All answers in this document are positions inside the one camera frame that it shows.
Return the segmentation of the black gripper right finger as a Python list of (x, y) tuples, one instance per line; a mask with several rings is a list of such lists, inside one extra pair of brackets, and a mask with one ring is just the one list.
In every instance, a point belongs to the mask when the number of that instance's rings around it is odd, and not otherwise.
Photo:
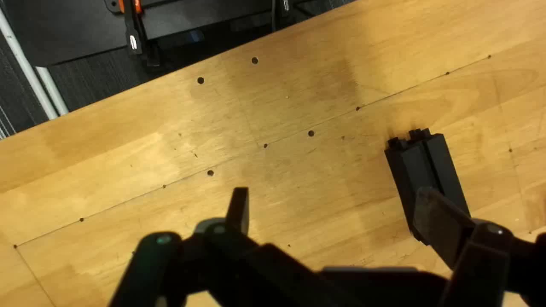
[(507, 291), (546, 307), (545, 236), (535, 241), (487, 219), (473, 219), (436, 189), (417, 192), (413, 226), (453, 269), (443, 307), (502, 307)]

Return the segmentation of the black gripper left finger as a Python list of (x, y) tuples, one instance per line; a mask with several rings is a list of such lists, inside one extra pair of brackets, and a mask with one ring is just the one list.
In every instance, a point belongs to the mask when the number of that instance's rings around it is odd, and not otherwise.
[(190, 293), (209, 287), (204, 276), (204, 264), (210, 258), (205, 235), (228, 229), (250, 229), (248, 187), (236, 187), (228, 212), (199, 221), (188, 238), (173, 229), (142, 236), (110, 307), (183, 307)]

